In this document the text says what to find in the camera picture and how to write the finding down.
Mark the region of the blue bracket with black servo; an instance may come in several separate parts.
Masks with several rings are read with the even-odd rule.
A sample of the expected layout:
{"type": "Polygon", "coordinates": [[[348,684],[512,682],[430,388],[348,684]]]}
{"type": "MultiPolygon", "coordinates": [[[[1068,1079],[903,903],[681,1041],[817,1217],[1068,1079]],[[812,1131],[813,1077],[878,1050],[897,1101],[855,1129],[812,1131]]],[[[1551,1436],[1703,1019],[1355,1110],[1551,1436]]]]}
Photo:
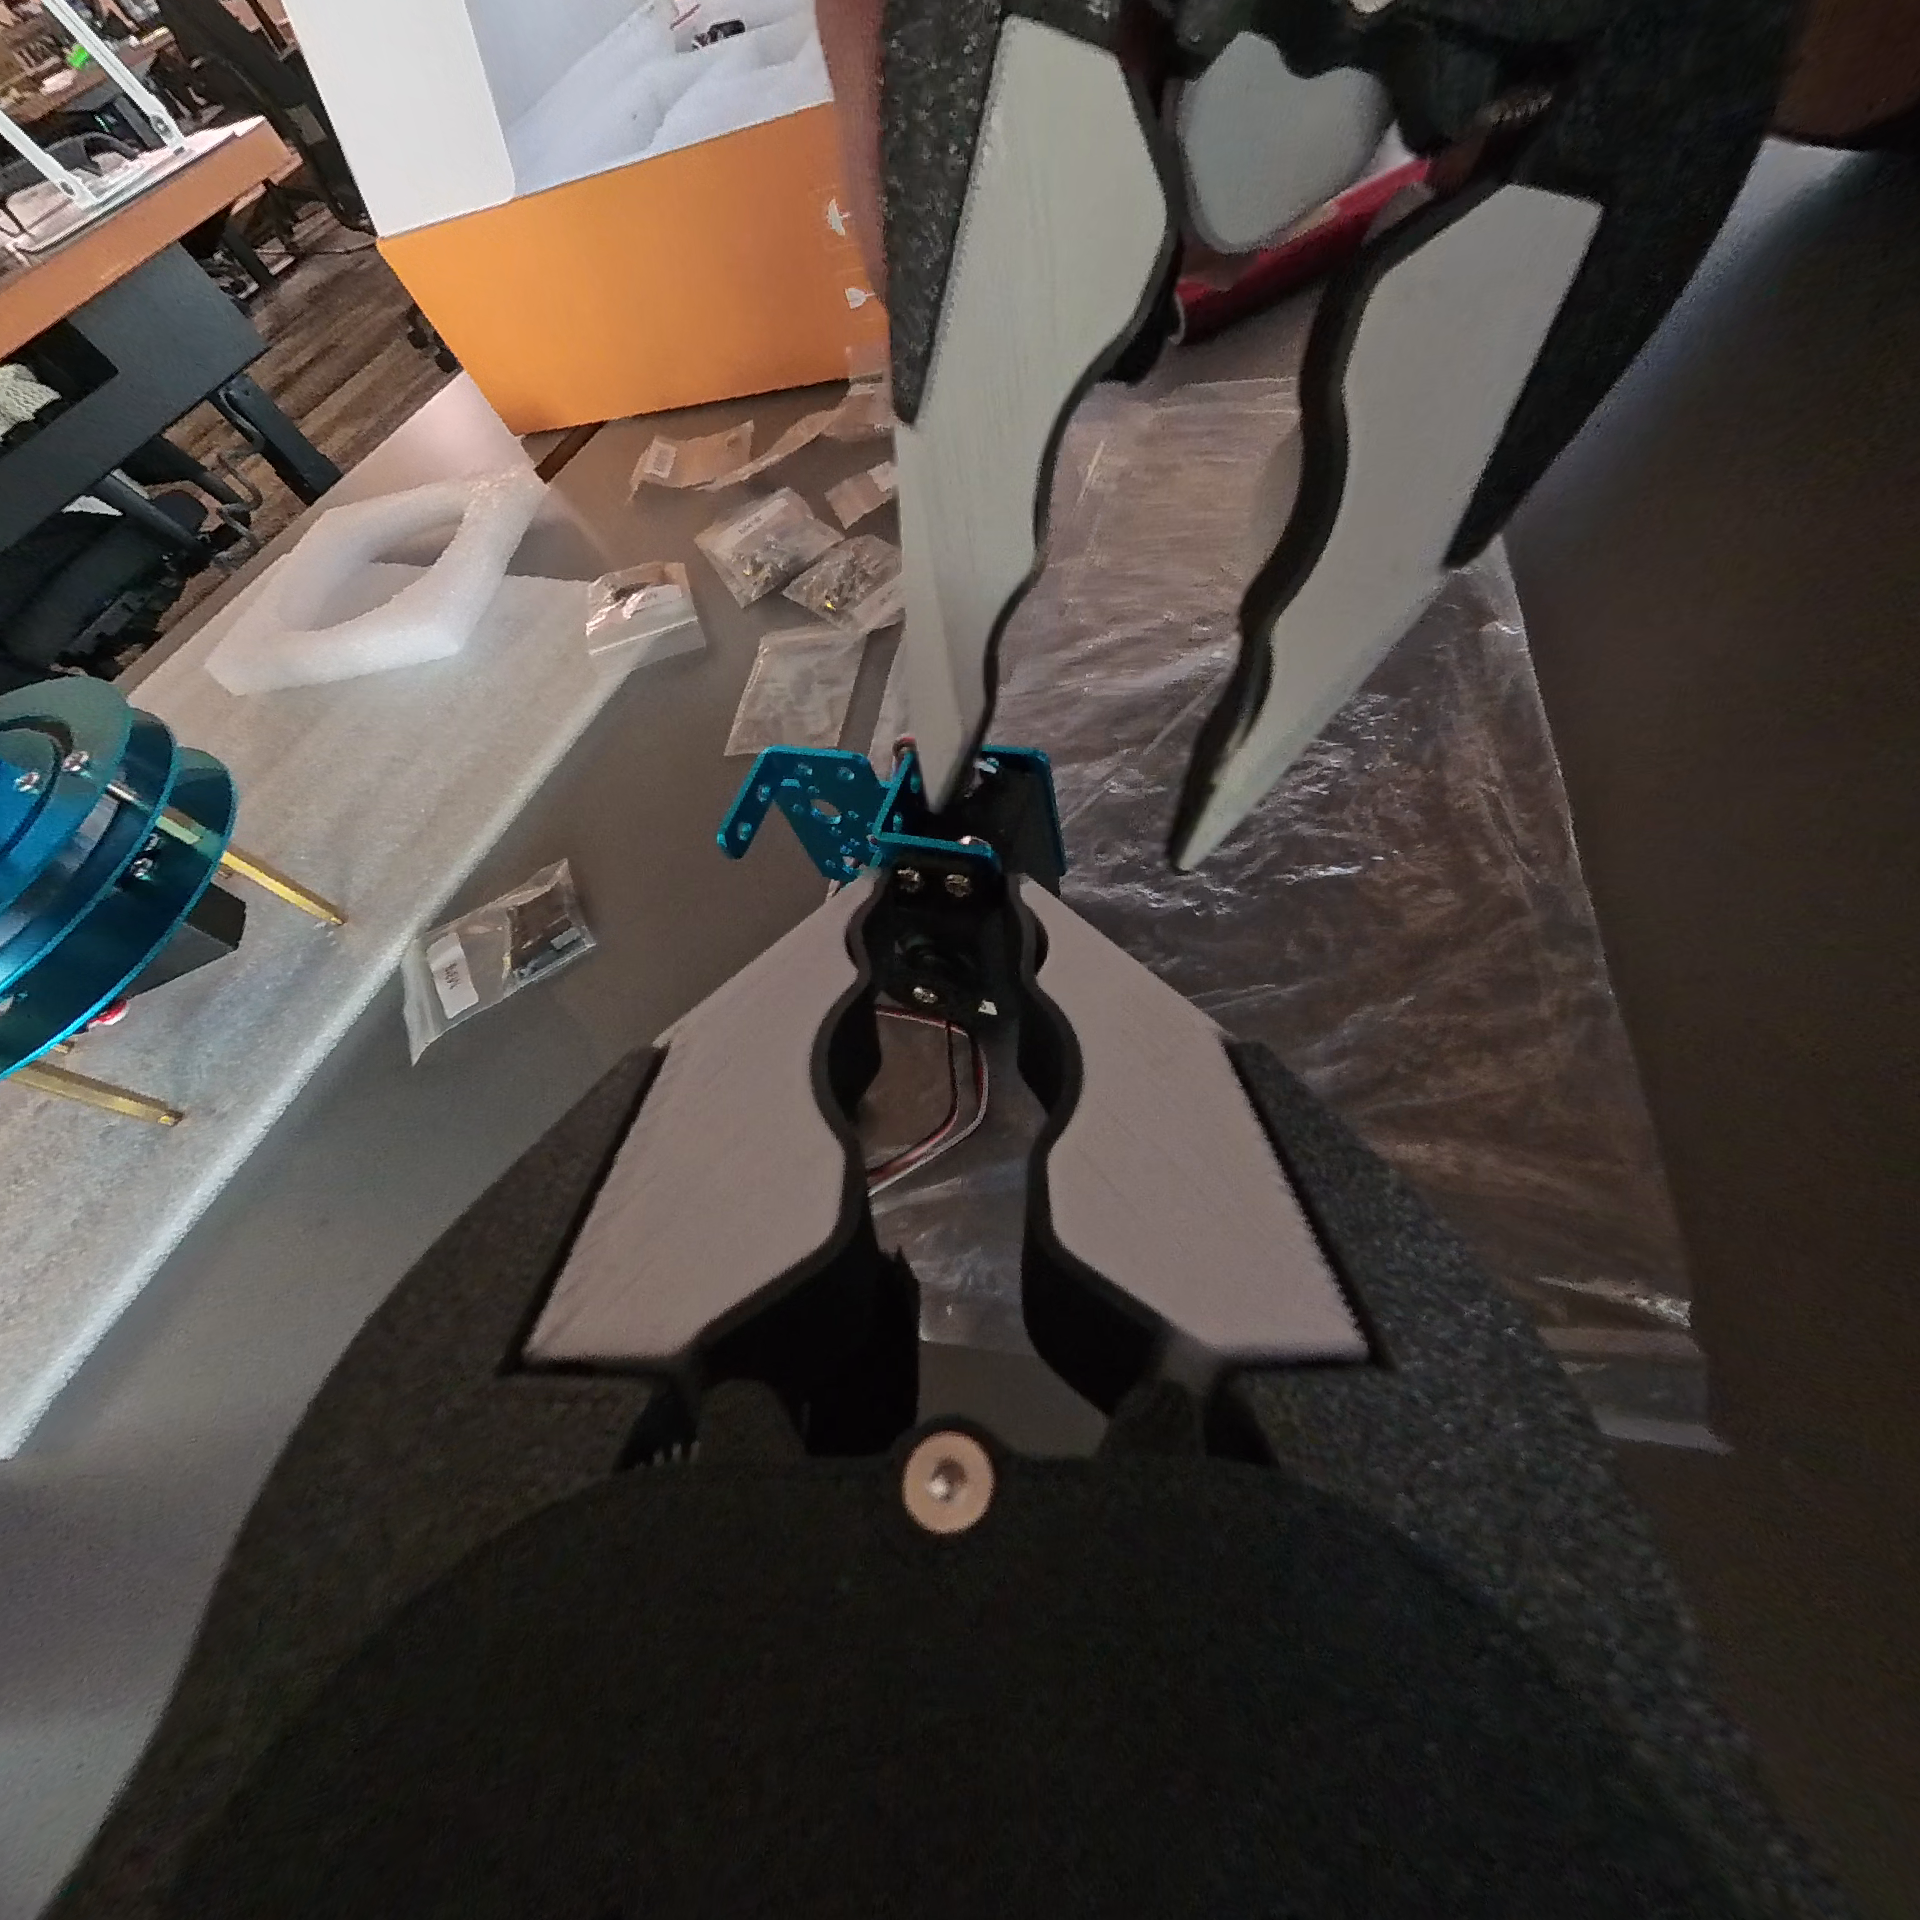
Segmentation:
{"type": "Polygon", "coordinates": [[[769,811],[829,885],[871,882],[859,943],[876,994],[969,1031],[1019,1019],[1036,951],[1019,884],[1057,893],[1068,868],[1044,751],[984,745],[937,808],[910,737],[885,776],[855,751],[776,743],[753,757],[719,851],[743,857],[769,811]]]}

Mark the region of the black office chair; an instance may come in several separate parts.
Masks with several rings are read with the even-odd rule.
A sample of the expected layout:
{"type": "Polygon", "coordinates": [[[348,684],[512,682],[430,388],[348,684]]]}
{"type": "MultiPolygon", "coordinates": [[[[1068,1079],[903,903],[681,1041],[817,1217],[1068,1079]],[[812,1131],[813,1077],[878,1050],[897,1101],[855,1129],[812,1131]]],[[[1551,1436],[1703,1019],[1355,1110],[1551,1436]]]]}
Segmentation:
{"type": "Polygon", "coordinates": [[[160,635],[183,587],[245,550],[195,489],[111,483],[101,508],[71,503],[2,553],[2,689],[60,676],[114,679],[160,635]]]}

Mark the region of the white foam frame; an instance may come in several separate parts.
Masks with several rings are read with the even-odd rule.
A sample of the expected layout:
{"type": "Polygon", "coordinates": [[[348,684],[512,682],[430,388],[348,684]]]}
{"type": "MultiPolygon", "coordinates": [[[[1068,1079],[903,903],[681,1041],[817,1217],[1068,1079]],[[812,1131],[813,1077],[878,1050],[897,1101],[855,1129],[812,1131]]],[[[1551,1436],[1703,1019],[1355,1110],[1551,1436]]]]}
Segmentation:
{"type": "Polygon", "coordinates": [[[205,671],[245,697],[458,655],[546,489],[518,468],[328,508],[259,577],[205,671]]]}

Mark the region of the orange cardboard box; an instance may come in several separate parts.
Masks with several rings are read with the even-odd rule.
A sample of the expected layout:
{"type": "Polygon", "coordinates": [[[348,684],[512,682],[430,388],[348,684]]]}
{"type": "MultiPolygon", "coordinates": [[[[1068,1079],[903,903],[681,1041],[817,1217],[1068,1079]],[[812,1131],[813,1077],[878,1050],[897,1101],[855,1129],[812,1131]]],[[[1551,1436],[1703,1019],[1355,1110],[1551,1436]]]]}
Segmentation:
{"type": "Polygon", "coordinates": [[[531,194],[506,119],[614,4],[285,12],[376,245],[519,433],[876,371],[834,96],[531,194]]]}

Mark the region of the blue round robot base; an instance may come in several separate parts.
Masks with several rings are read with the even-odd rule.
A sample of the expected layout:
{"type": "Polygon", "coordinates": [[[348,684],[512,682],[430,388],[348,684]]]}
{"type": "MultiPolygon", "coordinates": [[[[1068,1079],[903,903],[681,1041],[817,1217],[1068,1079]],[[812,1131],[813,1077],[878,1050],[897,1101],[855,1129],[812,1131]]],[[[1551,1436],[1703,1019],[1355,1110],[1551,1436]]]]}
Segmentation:
{"type": "Polygon", "coordinates": [[[338,927],[346,912],[232,833],[227,766],[111,684],[50,677],[2,697],[2,1073],[157,1127],[164,1100],[63,1065],[79,1038],[234,951],[245,882],[338,927]]]}

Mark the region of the small bag of black parts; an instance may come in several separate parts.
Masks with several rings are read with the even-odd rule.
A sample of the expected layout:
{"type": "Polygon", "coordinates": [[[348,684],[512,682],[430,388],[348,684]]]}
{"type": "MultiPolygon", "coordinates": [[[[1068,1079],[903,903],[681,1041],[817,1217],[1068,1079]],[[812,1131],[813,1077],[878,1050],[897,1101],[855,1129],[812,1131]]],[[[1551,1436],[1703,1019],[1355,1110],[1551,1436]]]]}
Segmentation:
{"type": "Polygon", "coordinates": [[[566,857],[494,900],[419,932],[397,963],[409,1065],[452,1030],[597,948],[566,857]]]}

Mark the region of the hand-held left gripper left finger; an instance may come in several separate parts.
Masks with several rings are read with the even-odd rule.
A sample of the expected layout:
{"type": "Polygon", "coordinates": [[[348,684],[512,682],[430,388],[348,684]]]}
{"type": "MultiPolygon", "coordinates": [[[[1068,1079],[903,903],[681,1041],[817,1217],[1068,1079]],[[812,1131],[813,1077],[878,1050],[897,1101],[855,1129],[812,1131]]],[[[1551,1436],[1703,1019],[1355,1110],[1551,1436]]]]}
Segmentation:
{"type": "Polygon", "coordinates": [[[661,1034],[521,1345],[533,1369],[702,1373],[869,1228],[829,1038],[869,984],[853,880],[661,1034]]]}

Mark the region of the white foam sheet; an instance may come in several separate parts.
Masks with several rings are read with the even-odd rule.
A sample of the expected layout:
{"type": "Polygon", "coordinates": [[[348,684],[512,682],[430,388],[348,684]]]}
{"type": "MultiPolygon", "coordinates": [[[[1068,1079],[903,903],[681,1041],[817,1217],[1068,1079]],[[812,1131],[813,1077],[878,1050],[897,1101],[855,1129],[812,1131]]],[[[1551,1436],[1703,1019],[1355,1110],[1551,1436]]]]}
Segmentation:
{"type": "Polygon", "coordinates": [[[344,684],[227,694],[211,611],[132,687],[234,776],[236,839],[346,913],[236,877],[239,945],[130,1000],[52,1067],[169,1107],[125,1115],[4,1081],[2,1458],[63,1445],[111,1368],[221,1256],[271,1298],[393,1281],[564,1104],[590,1043],[513,1039],[501,1067],[411,1067],[415,937],[555,859],[581,743],[641,697],[590,654],[590,584],[654,547],[683,494],[629,491],[658,419],[599,425],[547,487],[462,654],[344,684]]]}

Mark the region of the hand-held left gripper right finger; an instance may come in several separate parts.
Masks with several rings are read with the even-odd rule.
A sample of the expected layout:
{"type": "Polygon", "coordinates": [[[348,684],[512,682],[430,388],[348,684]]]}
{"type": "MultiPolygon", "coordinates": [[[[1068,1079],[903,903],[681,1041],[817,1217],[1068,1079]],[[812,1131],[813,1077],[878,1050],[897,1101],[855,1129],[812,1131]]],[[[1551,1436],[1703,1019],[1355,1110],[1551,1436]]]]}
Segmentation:
{"type": "Polygon", "coordinates": [[[1051,1369],[1362,1365],[1369,1339],[1222,1030],[1017,882],[1017,1067],[1042,1123],[1019,1311],[1051,1369]]]}

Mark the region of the dark background desk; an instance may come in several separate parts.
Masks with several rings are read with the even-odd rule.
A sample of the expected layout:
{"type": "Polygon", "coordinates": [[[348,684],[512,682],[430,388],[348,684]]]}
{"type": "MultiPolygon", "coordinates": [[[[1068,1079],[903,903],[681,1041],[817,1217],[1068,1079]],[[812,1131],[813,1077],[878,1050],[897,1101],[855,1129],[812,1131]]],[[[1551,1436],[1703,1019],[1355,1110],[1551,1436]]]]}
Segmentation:
{"type": "Polygon", "coordinates": [[[2,543],[32,533],[204,401],[249,430],[303,501],[340,480],[252,375],[268,339],[180,245],[137,264],[37,335],[2,349],[53,399],[2,453],[2,543]]]}

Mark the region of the person's right hand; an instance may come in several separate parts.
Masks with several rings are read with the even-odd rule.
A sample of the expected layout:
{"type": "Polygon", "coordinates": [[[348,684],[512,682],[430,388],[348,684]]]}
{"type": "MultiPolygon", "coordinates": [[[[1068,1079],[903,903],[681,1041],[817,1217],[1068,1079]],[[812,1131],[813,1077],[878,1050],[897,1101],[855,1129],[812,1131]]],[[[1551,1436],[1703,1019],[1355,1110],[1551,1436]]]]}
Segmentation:
{"type": "Polygon", "coordinates": [[[855,232],[881,240],[880,93],[883,1],[817,1],[817,35],[828,68],[844,186],[855,232]]]}

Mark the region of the grey desk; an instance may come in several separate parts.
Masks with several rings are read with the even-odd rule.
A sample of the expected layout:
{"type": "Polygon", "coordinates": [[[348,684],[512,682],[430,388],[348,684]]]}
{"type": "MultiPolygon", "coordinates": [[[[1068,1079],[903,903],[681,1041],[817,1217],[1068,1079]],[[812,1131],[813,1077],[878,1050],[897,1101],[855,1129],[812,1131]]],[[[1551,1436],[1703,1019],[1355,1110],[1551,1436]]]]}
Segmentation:
{"type": "MultiPolygon", "coordinates": [[[[1915,268],[1915,158],[1768,148],[1506,531],[1732,1445],[1619,1442],[1619,1466],[1863,1915],[1915,1915],[1915,268]]],[[[696,880],[656,951],[665,880],[607,832],[643,806],[641,747],[693,743],[663,719],[640,691],[584,741],[533,839],[584,856],[597,957],[421,1065],[588,1043],[483,1187],[805,902],[776,849],[769,877],[696,880]]],[[[219,1256],[82,1428],[4,1461],[4,1915],[79,1862],[296,1417],[400,1275],[273,1298],[219,1256]]]]}

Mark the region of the wooden background table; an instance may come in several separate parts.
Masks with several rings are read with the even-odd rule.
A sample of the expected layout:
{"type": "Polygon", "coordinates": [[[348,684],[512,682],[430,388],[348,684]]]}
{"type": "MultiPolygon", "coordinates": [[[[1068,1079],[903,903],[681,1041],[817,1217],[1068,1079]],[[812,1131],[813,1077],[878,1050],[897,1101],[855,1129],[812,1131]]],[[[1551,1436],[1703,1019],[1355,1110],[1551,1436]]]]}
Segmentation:
{"type": "Polygon", "coordinates": [[[258,190],[291,179],[299,158],[259,115],[186,136],[180,150],[132,162],[117,198],[90,211],[60,244],[2,277],[2,357],[68,320],[193,228],[225,221],[258,190]]]}

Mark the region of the red white box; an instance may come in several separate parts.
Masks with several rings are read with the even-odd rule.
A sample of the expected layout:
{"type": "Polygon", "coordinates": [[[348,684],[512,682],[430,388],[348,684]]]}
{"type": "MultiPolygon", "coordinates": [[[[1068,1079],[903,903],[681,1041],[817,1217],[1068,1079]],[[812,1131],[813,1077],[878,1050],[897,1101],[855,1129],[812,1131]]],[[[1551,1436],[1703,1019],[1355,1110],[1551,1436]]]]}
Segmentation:
{"type": "Polygon", "coordinates": [[[1381,165],[1255,251],[1188,248],[1171,286],[1169,341],[1218,337],[1331,275],[1362,250],[1396,201],[1426,187],[1428,173],[1426,158],[1381,165]]]}

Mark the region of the white foam box insert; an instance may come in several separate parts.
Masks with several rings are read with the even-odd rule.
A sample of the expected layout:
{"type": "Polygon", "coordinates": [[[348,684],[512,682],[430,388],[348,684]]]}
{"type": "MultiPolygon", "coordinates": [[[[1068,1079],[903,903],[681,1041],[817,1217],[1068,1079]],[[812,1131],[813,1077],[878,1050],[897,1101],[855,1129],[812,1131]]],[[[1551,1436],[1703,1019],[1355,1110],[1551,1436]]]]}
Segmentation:
{"type": "Polygon", "coordinates": [[[531,194],[829,101],[813,4],[614,4],[501,132],[531,194]]]}

